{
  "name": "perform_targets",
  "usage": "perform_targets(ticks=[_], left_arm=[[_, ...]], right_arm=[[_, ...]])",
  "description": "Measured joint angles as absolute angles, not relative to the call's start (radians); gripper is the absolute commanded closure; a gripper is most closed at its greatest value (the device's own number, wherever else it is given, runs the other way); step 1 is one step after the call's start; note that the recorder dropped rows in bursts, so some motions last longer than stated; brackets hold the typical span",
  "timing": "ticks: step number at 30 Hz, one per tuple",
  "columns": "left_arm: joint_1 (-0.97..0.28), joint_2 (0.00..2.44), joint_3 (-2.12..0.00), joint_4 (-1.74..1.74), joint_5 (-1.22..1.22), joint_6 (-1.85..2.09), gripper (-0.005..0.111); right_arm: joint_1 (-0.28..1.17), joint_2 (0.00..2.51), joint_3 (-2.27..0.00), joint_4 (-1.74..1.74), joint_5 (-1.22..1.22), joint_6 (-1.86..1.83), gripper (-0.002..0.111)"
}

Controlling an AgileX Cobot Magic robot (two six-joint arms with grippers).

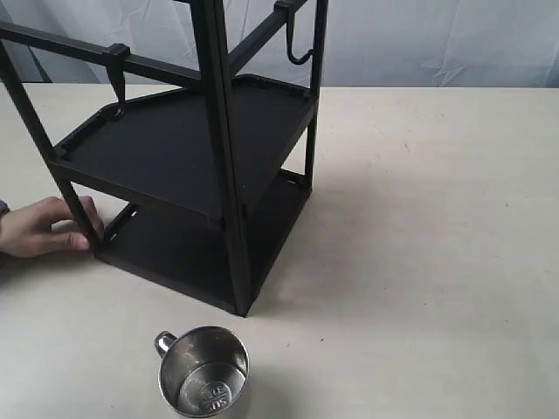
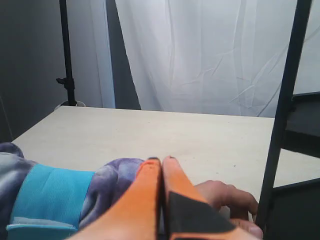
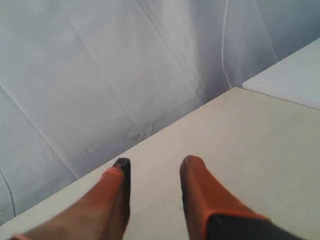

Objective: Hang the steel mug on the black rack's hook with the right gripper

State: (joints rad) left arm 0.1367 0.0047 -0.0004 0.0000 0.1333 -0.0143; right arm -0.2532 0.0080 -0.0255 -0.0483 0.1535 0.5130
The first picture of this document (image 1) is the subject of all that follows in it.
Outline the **person's bare hand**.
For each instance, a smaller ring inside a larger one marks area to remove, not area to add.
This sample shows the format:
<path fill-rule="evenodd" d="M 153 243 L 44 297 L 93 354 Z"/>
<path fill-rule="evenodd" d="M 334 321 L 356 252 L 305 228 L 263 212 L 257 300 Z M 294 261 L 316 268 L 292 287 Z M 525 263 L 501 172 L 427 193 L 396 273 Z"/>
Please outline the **person's bare hand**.
<path fill-rule="evenodd" d="M 68 204 L 50 196 L 1 215 L 1 253 L 34 258 L 57 251 L 87 251 L 90 243 L 77 230 L 53 230 L 59 222 L 73 221 Z"/>

